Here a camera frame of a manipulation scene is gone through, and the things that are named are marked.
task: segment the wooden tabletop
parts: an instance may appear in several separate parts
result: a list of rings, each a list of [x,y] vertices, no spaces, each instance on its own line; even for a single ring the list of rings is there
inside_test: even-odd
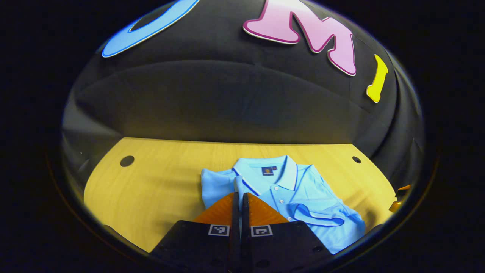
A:
[[[127,167],[126,156],[134,161]],[[84,191],[84,203],[102,223],[151,252],[178,220],[204,211],[200,173],[223,171],[240,158],[289,155],[313,164],[333,192],[365,221],[385,222],[396,201],[380,170],[352,144],[290,145],[196,142],[125,137],[100,161]],[[356,163],[352,157],[360,159]]]

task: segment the light blue polo shirt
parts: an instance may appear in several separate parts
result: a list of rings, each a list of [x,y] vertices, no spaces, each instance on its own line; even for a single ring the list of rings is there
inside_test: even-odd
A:
[[[202,200],[209,208],[232,192],[251,192],[289,221],[304,221],[335,254],[361,238],[365,223],[330,189],[313,165],[289,156],[240,158],[231,170],[202,170]],[[239,195],[242,208],[243,194]]]

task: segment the shirt label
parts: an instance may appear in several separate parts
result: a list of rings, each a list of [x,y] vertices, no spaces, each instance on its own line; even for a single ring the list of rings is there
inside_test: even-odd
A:
[[[263,172],[263,175],[274,175],[273,167],[261,167],[261,171]]]

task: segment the orange object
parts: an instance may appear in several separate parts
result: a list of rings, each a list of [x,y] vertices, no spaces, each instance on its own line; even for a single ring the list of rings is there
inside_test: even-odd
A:
[[[411,188],[411,185],[407,185],[407,186],[404,186],[402,188],[399,188],[397,190],[405,190],[405,189],[410,189]]]
[[[283,215],[251,193],[247,194],[249,203],[249,225],[268,225],[289,222]]]
[[[202,212],[194,222],[215,225],[231,225],[232,223],[232,199],[234,192],[226,195]]]
[[[396,212],[401,207],[402,203],[403,203],[402,201],[392,202],[392,205],[389,208],[389,211]]]

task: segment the pink letter m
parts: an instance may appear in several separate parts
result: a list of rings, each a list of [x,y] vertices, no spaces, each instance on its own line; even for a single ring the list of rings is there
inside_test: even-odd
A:
[[[291,16],[295,16],[311,51],[315,53],[321,52],[330,39],[335,37],[334,48],[328,51],[328,59],[344,73],[355,76],[352,32],[331,17],[318,19],[299,0],[266,0],[259,19],[246,21],[242,28],[255,37],[283,44],[297,44],[300,35],[291,27]]]

